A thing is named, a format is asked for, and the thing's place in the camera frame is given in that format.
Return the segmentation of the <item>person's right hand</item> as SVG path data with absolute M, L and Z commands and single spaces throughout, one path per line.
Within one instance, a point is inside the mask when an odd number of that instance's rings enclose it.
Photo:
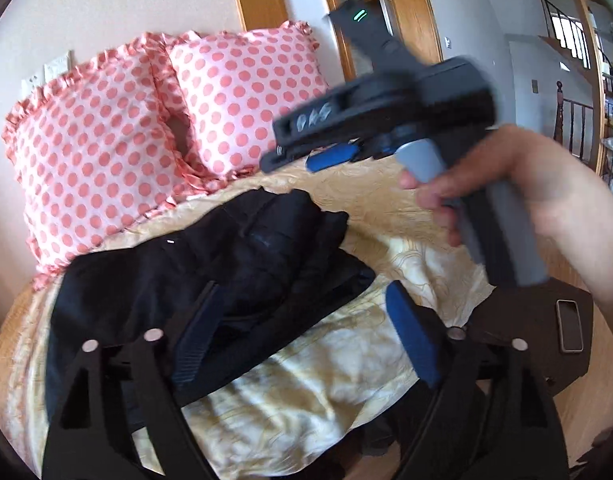
M 445 202 L 459 198 L 498 180 L 508 180 L 519 191 L 535 231 L 553 240 L 585 286 L 592 286 L 585 260 L 582 214 L 583 184 L 593 174 L 560 145 L 546 136 L 515 125 L 504 125 L 488 134 L 455 166 L 430 183 L 421 183 L 404 170 L 400 186 L 414 190 L 419 206 L 433 213 L 433 221 L 448 231 L 449 244 L 462 237 L 457 214 Z

